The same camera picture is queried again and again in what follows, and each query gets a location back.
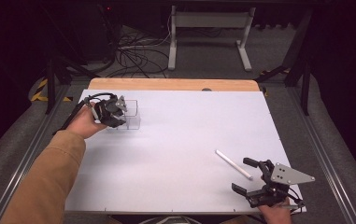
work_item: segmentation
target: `white metal frame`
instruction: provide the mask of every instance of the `white metal frame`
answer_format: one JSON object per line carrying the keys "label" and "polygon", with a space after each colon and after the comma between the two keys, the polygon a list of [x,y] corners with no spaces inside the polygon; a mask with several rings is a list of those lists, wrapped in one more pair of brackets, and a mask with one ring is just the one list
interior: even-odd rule
{"label": "white metal frame", "polygon": [[236,40],[239,54],[245,71],[251,71],[248,54],[245,50],[245,44],[248,40],[249,30],[253,21],[255,8],[252,7],[249,12],[180,12],[172,6],[171,11],[171,46],[169,50],[168,69],[174,70],[177,58],[177,27],[220,27],[220,28],[245,28],[241,40]]}

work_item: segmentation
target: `brown jacket sleeve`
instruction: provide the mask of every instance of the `brown jacket sleeve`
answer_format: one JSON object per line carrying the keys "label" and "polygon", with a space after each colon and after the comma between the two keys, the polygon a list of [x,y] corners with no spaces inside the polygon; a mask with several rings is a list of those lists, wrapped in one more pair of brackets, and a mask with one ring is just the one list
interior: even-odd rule
{"label": "brown jacket sleeve", "polygon": [[84,151],[81,136],[57,132],[18,186],[0,223],[62,223],[64,201]]}

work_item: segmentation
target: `white table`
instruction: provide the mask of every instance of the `white table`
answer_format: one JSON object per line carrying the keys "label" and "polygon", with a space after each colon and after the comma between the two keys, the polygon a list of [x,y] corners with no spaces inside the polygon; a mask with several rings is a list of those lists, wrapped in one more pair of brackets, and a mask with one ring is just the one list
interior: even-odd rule
{"label": "white table", "polygon": [[[65,210],[106,214],[257,213],[231,184],[260,189],[244,157],[290,166],[260,91],[121,91],[137,100],[139,130],[104,130],[87,151]],[[84,91],[83,95],[104,92]],[[248,180],[215,150],[244,168]],[[297,186],[292,186],[301,196]]]}

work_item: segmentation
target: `white marker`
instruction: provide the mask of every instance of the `white marker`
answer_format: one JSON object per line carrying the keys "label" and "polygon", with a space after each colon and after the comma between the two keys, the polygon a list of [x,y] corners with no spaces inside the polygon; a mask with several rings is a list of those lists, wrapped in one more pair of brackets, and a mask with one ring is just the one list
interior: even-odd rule
{"label": "white marker", "polygon": [[233,161],[231,161],[230,159],[228,159],[223,153],[221,153],[220,151],[216,150],[216,154],[218,154],[220,157],[222,157],[225,161],[227,161],[231,166],[233,166],[234,168],[236,168],[237,171],[239,171],[239,173],[243,174],[244,176],[247,177],[247,179],[252,180],[253,176],[251,176],[250,174],[248,174],[248,172],[246,172],[244,169],[242,169],[241,167],[237,166]]}

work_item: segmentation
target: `hand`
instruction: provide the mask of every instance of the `hand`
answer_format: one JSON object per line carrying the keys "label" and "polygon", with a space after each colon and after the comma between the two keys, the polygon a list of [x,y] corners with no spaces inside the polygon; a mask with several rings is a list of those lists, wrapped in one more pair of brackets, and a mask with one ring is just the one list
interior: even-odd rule
{"label": "hand", "polygon": [[66,129],[69,132],[76,133],[85,139],[93,136],[106,127],[107,126],[105,124],[95,123],[93,119],[93,112],[88,106],[84,105]]}
{"label": "hand", "polygon": [[291,210],[281,207],[281,205],[289,204],[289,198],[287,197],[283,203],[275,204],[272,207],[262,205],[258,208],[263,213],[268,224],[292,224]]}

